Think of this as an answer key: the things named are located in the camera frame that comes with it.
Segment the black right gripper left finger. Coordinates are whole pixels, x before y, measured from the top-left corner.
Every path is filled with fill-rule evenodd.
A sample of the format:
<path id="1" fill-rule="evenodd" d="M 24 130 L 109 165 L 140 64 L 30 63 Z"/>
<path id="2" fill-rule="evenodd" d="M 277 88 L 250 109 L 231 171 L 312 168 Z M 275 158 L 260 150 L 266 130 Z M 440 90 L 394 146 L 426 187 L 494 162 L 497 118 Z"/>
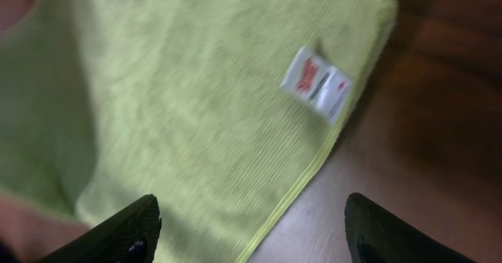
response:
<path id="1" fill-rule="evenodd" d="M 144 195 L 39 263 L 152 263 L 161 228 L 157 198 Z"/>

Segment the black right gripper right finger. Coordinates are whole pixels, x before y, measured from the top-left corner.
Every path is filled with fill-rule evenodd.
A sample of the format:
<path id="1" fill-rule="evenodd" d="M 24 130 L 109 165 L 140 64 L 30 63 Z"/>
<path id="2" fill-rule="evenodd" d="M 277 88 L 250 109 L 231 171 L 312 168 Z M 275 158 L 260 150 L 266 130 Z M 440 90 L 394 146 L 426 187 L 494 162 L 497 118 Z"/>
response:
<path id="1" fill-rule="evenodd" d="M 353 263 L 474 263 L 361 193 L 348 196 L 344 225 Z"/>

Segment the light green microfiber cloth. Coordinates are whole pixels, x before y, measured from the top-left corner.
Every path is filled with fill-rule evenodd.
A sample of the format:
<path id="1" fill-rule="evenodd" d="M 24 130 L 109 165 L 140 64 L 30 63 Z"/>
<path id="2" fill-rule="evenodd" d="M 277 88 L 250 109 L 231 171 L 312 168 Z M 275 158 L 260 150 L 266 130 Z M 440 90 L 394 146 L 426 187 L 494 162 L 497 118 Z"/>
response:
<path id="1" fill-rule="evenodd" d="M 244 262 L 325 162 L 396 0 L 37 0 L 1 35 L 1 189 L 97 225 L 158 199 L 158 262 Z M 306 46 L 331 125 L 281 87 Z"/>

